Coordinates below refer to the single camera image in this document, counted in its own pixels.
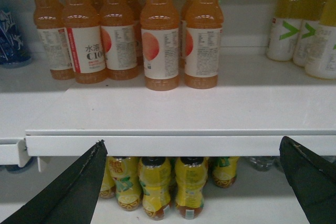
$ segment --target iced tea bottle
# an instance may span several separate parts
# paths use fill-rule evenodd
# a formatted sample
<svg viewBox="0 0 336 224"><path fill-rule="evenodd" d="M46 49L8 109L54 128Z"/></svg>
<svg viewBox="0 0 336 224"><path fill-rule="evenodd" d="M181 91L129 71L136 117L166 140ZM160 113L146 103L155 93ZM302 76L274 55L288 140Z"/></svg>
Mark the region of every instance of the iced tea bottle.
<svg viewBox="0 0 336 224"><path fill-rule="evenodd" d="M162 220L170 212L171 207L170 162L166 157L142 157L138 172L143 190L143 209L150 218Z"/></svg>
<svg viewBox="0 0 336 224"><path fill-rule="evenodd" d="M310 5L311 0L278 0L266 51L269 59L292 59L301 22L306 18Z"/></svg>
<svg viewBox="0 0 336 224"><path fill-rule="evenodd" d="M101 32L107 73L113 80L129 80L139 74L133 12L126 0L103 0Z"/></svg>
<svg viewBox="0 0 336 224"><path fill-rule="evenodd" d="M302 21L298 42L293 54L293 62L300 67L306 65L307 55L326 2L327 0L312 0L311 8L307 11L307 18Z"/></svg>
<svg viewBox="0 0 336 224"><path fill-rule="evenodd" d="M90 0L66 0L62 18L76 81L89 84L105 80L99 16Z"/></svg>
<svg viewBox="0 0 336 224"><path fill-rule="evenodd" d="M140 25L140 14L142 10L142 6L139 3L138 0L126 0L128 5L133 11L133 17L134 17L134 34L135 34L135 42L137 44L136 46L136 60L138 63L138 66L143 65L143 55L142 55L142 38L141 38L141 25Z"/></svg>
<svg viewBox="0 0 336 224"><path fill-rule="evenodd" d="M194 219L203 210L202 189L207 170L207 160L203 157L179 157L176 161L176 207L185 219Z"/></svg>
<svg viewBox="0 0 336 224"><path fill-rule="evenodd" d="M145 83L151 90L178 86L179 22L172 0L146 0L140 23Z"/></svg>
<svg viewBox="0 0 336 224"><path fill-rule="evenodd" d="M63 6L58 0L34 1L34 23L48 56L51 76L56 80L74 78L62 20Z"/></svg>
<svg viewBox="0 0 336 224"><path fill-rule="evenodd" d="M193 0L186 13L185 84L195 89L217 85L222 23L218 0Z"/></svg>

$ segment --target bottle label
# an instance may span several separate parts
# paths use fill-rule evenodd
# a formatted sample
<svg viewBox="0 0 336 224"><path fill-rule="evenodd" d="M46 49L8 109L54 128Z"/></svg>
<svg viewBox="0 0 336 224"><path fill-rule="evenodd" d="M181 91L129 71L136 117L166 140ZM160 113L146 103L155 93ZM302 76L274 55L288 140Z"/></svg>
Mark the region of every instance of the bottle label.
<svg viewBox="0 0 336 224"><path fill-rule="evenodd" d="M137 66L133 26L102 26L106 65L111 70Z"/></svg>
<svg viewBox="0 0 336 224"><path fill-rule="evenodd" d="M185 73L207 78L218 75L221 28L186 29Z"/></svg>
<svg viewBox="0 0 336 224"><path fill-rule="evenodd" d="M318 24L318 21L302 21L298 42L293 54L293 61L295 64L302 67L306 65L307 55L312 45Z"/></svg>
<svg viewBox="0 0 336 224"><path fill-rule="evenodd" d="M71 69L71 60L64 28L37 29L51 70Z"/></svg>
<svg viewBox="0 0 336 224"><path fill-rule="evenodd" d="M273 18L268 42L267 57L287 61L293 56L302 19Z"/></svg>
<svg viewBox="0 0 336 224"><path fill-rule="evenodd" d="M306 72L320 78L336 78L336 27L318 26Z"/></svg>
<svg viewBox="0 0 336 224"><path fill-rule="evenodd" d="M66 29L73 70L76 73L94 73L105 69L100 27Z"/></svg>
<svg viewBox="0 0 336 224"><path fill-rule="evenodd" d="M178 30L141 30L146 77L160 80L179 74Z"/></svg>

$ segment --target yellow drink bottle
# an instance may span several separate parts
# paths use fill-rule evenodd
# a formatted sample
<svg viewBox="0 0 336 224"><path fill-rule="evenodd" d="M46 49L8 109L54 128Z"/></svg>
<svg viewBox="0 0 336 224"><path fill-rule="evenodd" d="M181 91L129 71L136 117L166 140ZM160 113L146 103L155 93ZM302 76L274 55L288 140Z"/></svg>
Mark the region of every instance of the yellow drink bottle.
<svg viewBox="0 0 336 224"><path fill-rule="evenodd" d="M186 13L185 84L195 89L217 85L222 23L218 0L193 0Z"/></svg>
<svg viewBox="0 0 336 224"><path fill-rule="evenodd" d="M89 84L105 80L99 16L90 0L66 0L62 18L76 81Z"/></svg>
<svg viewBox="0 0 336 224"><path fill-rule="evenodd" d="M278 0L266 55L271 60L287 61L293 57L302 20L311 0Z"/></svg>
<svg viewBox="0 0 336 224"><path fill-rule="evenodd" d="M103 0L101 32L107 73L113 80L129 80L139 74L133 12L126 0Z"/></svg>
<svg viewBox="0 0 336 224"><path fill-rule="evenodd" d="M146 0L140 23L148 89L166 91L178 86L179 22L173 0Z"/></svg>
<svg viewBox="0 0 336 224"><path fill-rule="evenodd" d="M293 62L300 67L306 65L307 55L326 2L327 0L312 0L306 18L302 21L298 42L293 54Z"/></svg>
<svg viewBox="0 0 336 224"><path fill-rule="evenodd" d="M162 220L170 212L171 207L170 162L166 157L142 157L138 172L143 189L143 209L152 219Z"/></svg>
<svg viewBox="0 0 336 224"><path fill-rule="evenodd" d="M327 0L305 67L310 76L336 79L336 0Z"/></svg>
<svg viewBox="0 0 336 224"><path fill-rule="evenodd" d="M47 53L51 76L56 80L75 77L58 0L34 0L34 23Z"/></svg>

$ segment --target orange drink bottle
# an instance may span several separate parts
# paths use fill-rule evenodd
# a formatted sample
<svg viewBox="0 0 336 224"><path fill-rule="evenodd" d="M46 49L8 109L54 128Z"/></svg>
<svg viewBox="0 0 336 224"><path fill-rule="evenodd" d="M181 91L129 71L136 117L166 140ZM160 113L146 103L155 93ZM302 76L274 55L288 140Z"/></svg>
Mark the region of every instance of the orange drink bottle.
<svg viewBox="0 0 336 224"><path fill-rule="evenodd" d="M76 81L89 84L105 80L99 16L90 0L66 0L62 18Z"/></svg>
<svg viewBox="0 0 336 224"><path fill-rule="evenodd" d="M108 77L129 80L139 74L133 12L126 0L103 0L99 14Z"/></svg>
<svg viewBox="0 0 336 224"><path fill-rule="evenodd" d="M148 89L166 91L178 86L179 22L173 0L146 0L140 23Z"/></svg>
<svg viewBox="0 0 336 224"><path fill-rule="evenodd" d="M62 20L63 6L58 0L34 1L34 23L48 56L51 76L56 80L74 78Z"/></svg>
<svg viewBox="0 0 336 224"><path fill-rule="evenodd" d="M195 89L217 85L224 21L218 0L193 0L186 13L185 84Z"/></svg>
<svg viewBox="0 0 336 224"><path fill-rule="evenodd" d="M140 14L142 10L142 6L138 0L126 0L130 8L133 10L134 16L134 34L135 34L135 42L136 46L136 60L138 62L138 66L143 65L143 55L142 55L142 38L141 38L141 25L140 25Z"/></svg>
<svg viewBox="0 0 336 224"><path fill-rule="evenodd" d="M300 67L306 65L308 52L326 2L327 0L313 0L311 8L307 11L307 18L302 21L298 42L293 54L293 62Z"/></svg>

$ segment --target white shelf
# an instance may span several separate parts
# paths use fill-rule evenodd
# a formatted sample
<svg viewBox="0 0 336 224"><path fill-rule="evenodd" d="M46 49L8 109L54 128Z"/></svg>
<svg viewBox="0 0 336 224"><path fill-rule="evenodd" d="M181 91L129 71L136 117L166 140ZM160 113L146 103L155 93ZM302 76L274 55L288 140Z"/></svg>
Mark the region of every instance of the white shelf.
<svg viewBox="0 0 336 224"><path fill-rule="evenodd" d="M73 157L55 157L42 174L38 173L36 164L22 174L0 171L0 222L39 193L74 160ZM192 223L309 224L283 173L274 167L265 173L258 172L240 159L237 174L236 183L228 189L215 187L209 179L204 188L204 209ZM113 198L98 199L91 224L101 223L157 222L150 220L142 207L133 212L121 210ZM173 208L160 223L183 224L186 220Z"/></svg>

